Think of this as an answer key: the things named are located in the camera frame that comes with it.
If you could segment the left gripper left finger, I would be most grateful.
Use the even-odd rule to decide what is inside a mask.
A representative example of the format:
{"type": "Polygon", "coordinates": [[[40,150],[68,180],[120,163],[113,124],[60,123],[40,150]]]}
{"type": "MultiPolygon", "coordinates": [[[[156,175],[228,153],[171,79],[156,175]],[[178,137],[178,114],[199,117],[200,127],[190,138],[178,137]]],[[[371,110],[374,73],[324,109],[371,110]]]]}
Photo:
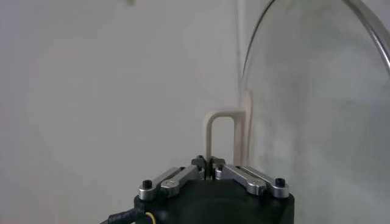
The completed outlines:
{"type": "Polygon", "coordinates": [[[144,180],[138,189],[138,197],[142,201],[152,201],[159,194],[174,197],[188,181],[204,180],[206,167],[205,158],[198,155],[187,167],[172,167],[154,179],[144,180]]]}

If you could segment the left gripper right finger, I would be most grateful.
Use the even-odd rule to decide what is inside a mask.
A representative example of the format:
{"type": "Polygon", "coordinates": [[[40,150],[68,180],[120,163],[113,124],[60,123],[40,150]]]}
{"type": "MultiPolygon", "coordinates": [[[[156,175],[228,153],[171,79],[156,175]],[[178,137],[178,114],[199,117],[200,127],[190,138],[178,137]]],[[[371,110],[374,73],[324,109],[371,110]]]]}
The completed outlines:
{"type": "Polygon", "coordinates": [[[289,185],[284,178],[274,178],[249,166],[226,164],[224,159],[211,157],[215,180],[234,180],[252,195],[271,194],[274,198],[288,198],[289,185]]]}

